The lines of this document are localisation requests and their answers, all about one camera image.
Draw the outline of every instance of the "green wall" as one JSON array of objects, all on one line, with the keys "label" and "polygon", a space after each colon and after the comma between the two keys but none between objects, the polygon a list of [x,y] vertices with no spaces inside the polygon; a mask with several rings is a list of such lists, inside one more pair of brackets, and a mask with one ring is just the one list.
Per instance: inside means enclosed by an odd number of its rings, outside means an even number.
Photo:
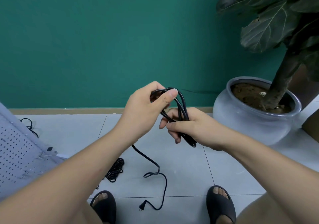
[{"label": "green wall", "polygon": [[217,0],[0,0],[0,101],[8,108],[123,107],[157,80],[212,106],[236,76],[271,80],[284,48],[251,54],[249,20]]}]

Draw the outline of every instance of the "perforated panel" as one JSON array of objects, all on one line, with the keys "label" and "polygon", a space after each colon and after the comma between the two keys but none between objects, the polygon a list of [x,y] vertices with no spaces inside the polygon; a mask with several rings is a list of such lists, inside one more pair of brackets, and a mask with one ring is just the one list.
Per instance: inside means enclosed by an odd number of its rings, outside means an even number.
[{"label": "perforated panel", "polygon": [[0,200],[63,160],[0,103]]}]

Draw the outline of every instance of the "black slide sandal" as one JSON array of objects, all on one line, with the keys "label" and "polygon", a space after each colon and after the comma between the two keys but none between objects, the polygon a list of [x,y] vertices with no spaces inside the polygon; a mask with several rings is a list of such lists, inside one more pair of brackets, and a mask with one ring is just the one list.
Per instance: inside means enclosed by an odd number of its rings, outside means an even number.
[{"label": "black slide sandal", "polygon": [[209,218],[211,220],[211,224],[215,224],[217,218],[219,218],[221,215],[228,216],[229,219],[232,220],[233,223],[235,223],[236,211],[235,211],[235,207],[234,207],[232,199],[230,198],[226,190],[225,192],[229,199],[225,198],[224,196],[220,194],[215,194],[213,192],[213,189],[215,187],[225,190],[223,187],[218,185],[214,185],[210,187],[208,190],[208,193],[206,196],[206,206],[207,206]]},{"label": "black slide sandal", "polygon": [[[104,200],[100,200],[95,206],[93,205],[94,200],[98,197],[98,195],[106,193],[107,198]],[[90,206],[93,210],[98,214],[102,222],[109,222],[110,224],[115,224],[116,221],[116,202],[114,196],[111,192],[107,190],[103,190],[97,193],[92,199]]]}]

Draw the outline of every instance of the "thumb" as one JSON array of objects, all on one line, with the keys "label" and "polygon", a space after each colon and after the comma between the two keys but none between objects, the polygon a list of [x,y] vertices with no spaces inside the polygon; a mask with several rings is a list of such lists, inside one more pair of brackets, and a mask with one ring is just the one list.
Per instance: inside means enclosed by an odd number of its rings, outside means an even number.
[{"label": "thumb", "polygon": [[171,89],[162,95],[156,101],[154,101],[152,104],[154,104],[158,111],[162,111],[168,104],[170,104],[178,95],[178,91],[175,89]]},{"label": "thumb", "polygon": [[186,133],[191,136],[193,134],[194,122],[181,121],[181,122],[167,123],[166,128],[173,132]]}]

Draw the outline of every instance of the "hand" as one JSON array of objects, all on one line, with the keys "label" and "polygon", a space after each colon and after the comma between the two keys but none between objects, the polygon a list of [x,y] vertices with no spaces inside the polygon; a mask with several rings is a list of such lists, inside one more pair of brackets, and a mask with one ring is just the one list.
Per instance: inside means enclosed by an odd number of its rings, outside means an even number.
[{"label": "hand", "polygon": [[165,87],[154,81],[135,91],[127,101],[123,114],[114,127],[119,130],[122,138],[127,138],[131,145],[153,127],[160,112],[178,95],[177,90],[173,89],[150,99],[152,91],[157,89],[165,89]]},{"label": "hand", "polygon": [[[210,147],[214,150],[223,150],[224,146],[231,143],[240,133],[218,123],[215,119],[197,108],[187,108],[189,121],[169,123],[163,117],[159,128],[166,126],[168,132],[175,139],[175,143],[180,143],[179,133],[186,133],[201,145]],[[174,120],[178,119],[178,110],[170,109],[167,115]]]}]

